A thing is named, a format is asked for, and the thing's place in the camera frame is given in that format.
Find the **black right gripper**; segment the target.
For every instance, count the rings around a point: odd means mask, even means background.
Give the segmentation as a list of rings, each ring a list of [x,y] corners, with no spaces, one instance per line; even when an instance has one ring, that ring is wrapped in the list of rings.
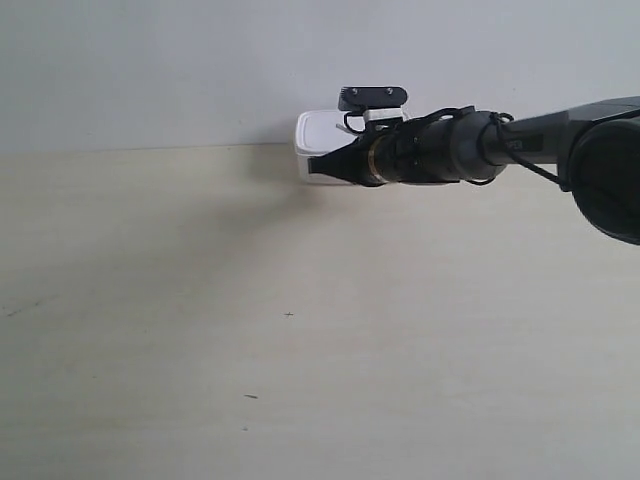
[[[310,175],[322,175],[354,185],[373,187],[374,177],[368,165],[368,147],[354,141],[344,147],[307,160]]]

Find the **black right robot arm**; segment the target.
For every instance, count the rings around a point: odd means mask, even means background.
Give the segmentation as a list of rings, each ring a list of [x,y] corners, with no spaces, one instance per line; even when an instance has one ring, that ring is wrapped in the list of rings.
[[[601,233],[639,242],[639,99],[597,101],[516,119],[473,106],[405,120],[367,120],[308,170],[364,187],[485,186],[519,165],[572,195]]]

